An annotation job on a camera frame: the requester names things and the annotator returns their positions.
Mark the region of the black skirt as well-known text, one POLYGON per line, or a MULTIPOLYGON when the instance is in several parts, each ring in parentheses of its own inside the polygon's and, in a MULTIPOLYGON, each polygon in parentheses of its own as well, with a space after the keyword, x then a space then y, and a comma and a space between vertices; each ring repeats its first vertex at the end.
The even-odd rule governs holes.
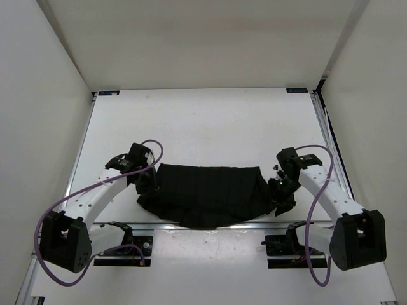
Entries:
POLYGON ((143 209, 179 226, 228 226, 274 212, 281 215, 296 203, 271 200, 268 180, 257 167, 199 167, 162 163, 158 189, 137 202, 143 209))

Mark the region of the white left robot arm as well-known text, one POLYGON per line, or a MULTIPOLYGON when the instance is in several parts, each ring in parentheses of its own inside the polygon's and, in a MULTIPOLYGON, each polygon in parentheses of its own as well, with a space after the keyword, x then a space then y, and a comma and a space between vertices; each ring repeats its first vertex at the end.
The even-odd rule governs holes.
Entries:
POLYGON ((86 269, 106 250, 127 254, 134 243, 131 228, 111 221, 95 225, 97 217, 130 185, 140 195, 156 189, 155 156, 146 143, 133 143, 129 152, 110 159, 94 184, 63 199, 65 207, 49 208, 34 233, 34 249, 41 264, 49 262, 73 273, 86 269))

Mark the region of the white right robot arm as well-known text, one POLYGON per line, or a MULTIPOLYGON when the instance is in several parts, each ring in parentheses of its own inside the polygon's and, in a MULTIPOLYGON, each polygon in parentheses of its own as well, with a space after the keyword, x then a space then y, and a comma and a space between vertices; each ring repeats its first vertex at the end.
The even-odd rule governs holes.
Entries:
POLYGON ((295 206, 294 193, 306 189, 333 223, 333 228, 318 226, 311 220, 289 226, 286 248, 293 254, 307 247, 322 252, 342 271, 359 268, 387 258, 385 219, 378 210, 367 210, 354 201, 331 178, 314 154, 298 155, 293 147, 277 154, 277 175, 268 184, 275 215, 295 206))

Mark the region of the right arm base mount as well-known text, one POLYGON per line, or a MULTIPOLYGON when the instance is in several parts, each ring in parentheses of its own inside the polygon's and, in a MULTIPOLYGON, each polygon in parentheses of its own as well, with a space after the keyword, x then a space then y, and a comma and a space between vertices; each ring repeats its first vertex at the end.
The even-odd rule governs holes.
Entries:
POLYGON ((298 243, 296 229, 305 222, 290 224, 284 234, 265 235, 268 269, 308 269, 305 247, 298 243))

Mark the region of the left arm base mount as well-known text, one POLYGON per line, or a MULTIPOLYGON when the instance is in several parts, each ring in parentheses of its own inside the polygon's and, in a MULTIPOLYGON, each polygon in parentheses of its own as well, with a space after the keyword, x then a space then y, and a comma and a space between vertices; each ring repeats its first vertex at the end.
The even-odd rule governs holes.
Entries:
POLYGON ((135 231, 128 224, 108 222, 97 226, 91 241, 107 249, 95 254, 94 266, 150 267, 153 250, 153 232, 135 231))

